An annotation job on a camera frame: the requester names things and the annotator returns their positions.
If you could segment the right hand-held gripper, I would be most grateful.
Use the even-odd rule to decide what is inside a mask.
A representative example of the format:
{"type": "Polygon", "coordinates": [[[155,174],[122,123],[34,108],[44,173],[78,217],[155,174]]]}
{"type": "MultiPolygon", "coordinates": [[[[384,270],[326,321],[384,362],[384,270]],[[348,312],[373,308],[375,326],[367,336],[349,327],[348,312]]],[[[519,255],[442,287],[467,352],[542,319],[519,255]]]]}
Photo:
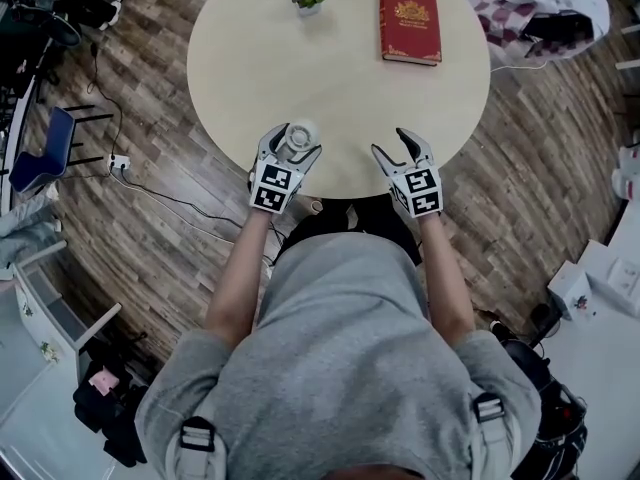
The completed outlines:
{"type": "Polygon", "coordinates": [[[419,218],[443,210],[443,193],[438,169],[427,141],[416,133],[401,127],[396,133],[405,145],[412,164],[396,163],[378,145],[371,145],[371,152],[389,178],[397,202],[412,218],[419,218]]]}

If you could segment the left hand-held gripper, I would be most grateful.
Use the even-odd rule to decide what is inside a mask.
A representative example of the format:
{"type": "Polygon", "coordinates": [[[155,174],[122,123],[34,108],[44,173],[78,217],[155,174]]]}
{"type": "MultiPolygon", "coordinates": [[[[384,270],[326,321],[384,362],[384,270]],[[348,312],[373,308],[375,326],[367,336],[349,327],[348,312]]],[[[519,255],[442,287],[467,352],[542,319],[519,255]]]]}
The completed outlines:
{"type": "Polygon", "coordinates": [[[269,130],[259,141],[257,158],[249,174],[249,205],[272,214],[282,214],[299,190],[305,174],[322,153],[316,145],[281,162],[275,156],[289,124],[269,130]]]}

